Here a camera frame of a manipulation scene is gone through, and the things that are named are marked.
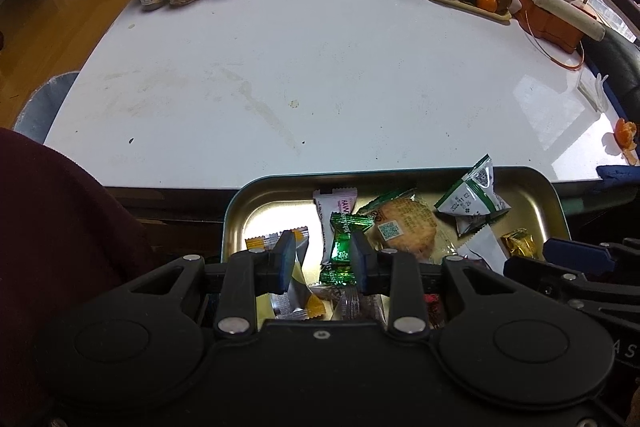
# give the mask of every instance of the tabletop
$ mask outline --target tabletop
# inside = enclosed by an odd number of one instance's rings
[[[577,63],[551,44],[552,55]],[[238,188],[305,172],[624,164],[617,119],[510,25],[429,0],[124,9],[47,136],[101,184]]]

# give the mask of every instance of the metal bolt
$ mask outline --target metal bolt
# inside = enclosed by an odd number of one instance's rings
[[[598,427],[598,422],[593,418],[585,418],[580,420],[575,427]]]
[[[225,317],[218,323],[218,329],[225,333],[244,333],[249,329],[249,321],[242,317]]]
[[[418,317],[400,317],[394,320],[394,328],[402,333],[420,333],[426,327],[426,322]]]
[[[314,331],[314,337],[319,341],[325,341],[331,336],[331,333],[327,330]]]
[[[567,304],[569,304],[569,306],[571,306],[571,308],[573,308],[574,310],[580,310],[584,308],[584,302],[582,302],[580,299],[569,299],[567,301]]]

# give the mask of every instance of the gold tray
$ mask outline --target gold tray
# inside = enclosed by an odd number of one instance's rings
[[[498,21],[502,24],[509,24],[509,21],[511,20],[511,14],[508,11],[507,13],[500,15],[497,13],[488,12],[487,10],[482,10],[478,8],[478,6],[474,6],[473,4],[462,2],[459,0],[432,0],[432,1],[439,2],[440,4],[446,4],[447,6],[452,6],[459,10],[464,10],[469,13],[479,15],[481,17],[487,17],[488,19]]]
[[[266,233],[308,227],[309,246],[303,264],[306,283],[318,282],[322,260],[322,229],[312,193],[320,188],[356,187],[358,199],[354,210],[396,188],[417,187],[418,194],[431,205],[463,174],[467,168],[417,169],[404,171],[353,172],[343,174],[304,174],[272,176],[242,188],[226,210],[222,240],[222,261],[236,251],[245,250],[244,240]],[[569,231],[558,195],[551,183],[538,171],[528,167],[495,167],[495,190],[511,205],[511,210],[491,225],[496,237],[524,227],[533,235],[538,248],[549,237],[569,239]],[[461,239],[452,219],[438,219],[455,246]]]

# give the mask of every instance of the dark red clothing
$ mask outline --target dark red clothing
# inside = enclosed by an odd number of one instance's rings
[[[0,423],[41,408],[33,335],[158,266],[138,223],[63,155],[0,128]]]

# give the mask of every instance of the barcode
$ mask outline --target barcode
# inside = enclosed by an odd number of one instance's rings
[[[378,225],[378,230],[380,230],[380,235],[385,241],[402,235],[402,230],[400,229],[397,221],[382,223],[381,225]]]

